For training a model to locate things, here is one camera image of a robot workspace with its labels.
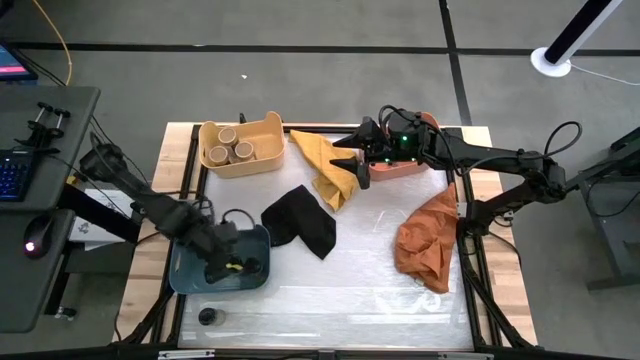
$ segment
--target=keyboard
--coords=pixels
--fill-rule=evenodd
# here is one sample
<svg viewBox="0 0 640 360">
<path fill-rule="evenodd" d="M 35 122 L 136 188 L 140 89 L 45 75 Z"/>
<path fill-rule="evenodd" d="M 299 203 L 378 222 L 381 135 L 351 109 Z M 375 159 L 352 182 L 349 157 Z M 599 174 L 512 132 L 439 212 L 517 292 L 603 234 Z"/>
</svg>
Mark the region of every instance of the keyboard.
<svg viewBox="0 0 640 360">
<path fill-rule="evenodd" d="M 24 200 L 33 170 L 31 150 L 0 150 L 0 201 Z"/>
</svg>

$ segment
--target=yellow cloth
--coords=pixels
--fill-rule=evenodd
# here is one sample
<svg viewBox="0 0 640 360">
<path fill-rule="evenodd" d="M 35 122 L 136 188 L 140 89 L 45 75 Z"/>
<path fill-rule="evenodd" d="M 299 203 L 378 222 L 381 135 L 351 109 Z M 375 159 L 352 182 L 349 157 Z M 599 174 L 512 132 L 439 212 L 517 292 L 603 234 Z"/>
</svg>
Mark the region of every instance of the yellow cloth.
<svg viewBox="0 0 640 360">
<path fill-rule="evenodd" d="M 349 159 L 355 153 L 349 149 L 333 147 L 322 135 L 296 130 L 291 130 L 289 141 L 298 144 L 309 164 L 318 169 L 313 187 L 333 211 L 340 210 L 358 187 L 358 179 L 352 173 L 331 165 L 329 160 Z"/>
</svg>

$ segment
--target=orange bag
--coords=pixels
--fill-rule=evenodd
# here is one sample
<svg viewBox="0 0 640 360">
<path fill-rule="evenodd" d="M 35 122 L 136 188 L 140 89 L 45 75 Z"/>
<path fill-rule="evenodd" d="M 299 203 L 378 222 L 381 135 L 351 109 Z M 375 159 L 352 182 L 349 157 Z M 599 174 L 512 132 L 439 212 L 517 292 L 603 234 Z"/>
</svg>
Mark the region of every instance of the orange bag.
<svg viewBox="0 0 640 360">
<path fill-rule="evenodd" d="M 434 292 L 448 292 L 457 222 L 456 190 L 450 184 L 398 228 L 394 255 L 398 271 L 422 280 Z"/>
</svg>

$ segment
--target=blue tray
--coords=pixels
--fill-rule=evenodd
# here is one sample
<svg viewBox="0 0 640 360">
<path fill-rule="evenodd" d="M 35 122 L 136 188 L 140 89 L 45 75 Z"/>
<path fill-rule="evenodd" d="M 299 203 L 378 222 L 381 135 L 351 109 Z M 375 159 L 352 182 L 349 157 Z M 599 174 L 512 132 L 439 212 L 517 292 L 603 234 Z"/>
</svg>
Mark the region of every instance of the blue tray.
<svg viewBox="0 0 640 360">
<path fill-rule="evenodd" d="M 255 289 L 262 286 L 269 277 L 271 239 L 267 229 L 262 225 L 256 225 L 251 230 L 240 230 L 236 249 L 237 257 L 243 261 L 248 257 L 255 257 L 262 264 L 262 269 L 250 275 L 233 274 L 209 284 L 204 278 L 205 261 L 198 259 L 193 251 L 175 244 L 171 251 L 171 268 L 169 271 L 171 287 L 178 294 L 203 294 Z"/>
</svg>

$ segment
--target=white base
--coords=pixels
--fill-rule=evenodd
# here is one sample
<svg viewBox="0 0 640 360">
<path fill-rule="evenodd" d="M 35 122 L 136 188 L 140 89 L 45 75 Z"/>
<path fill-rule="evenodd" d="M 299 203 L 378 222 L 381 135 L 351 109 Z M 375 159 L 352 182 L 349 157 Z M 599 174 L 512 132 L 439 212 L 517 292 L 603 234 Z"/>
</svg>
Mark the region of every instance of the white base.
<svg viewBox="0 0 640 360">
<path fill-rule="evenodd" d="M 550 77 L 563 77 L 571 71 L 571 61 L 567 60 L 563 64 L 553 65 L 544 58 L 547 48 L 539 48 L 531 53 L 531 64 L 540 73 Z"/>
</svg>

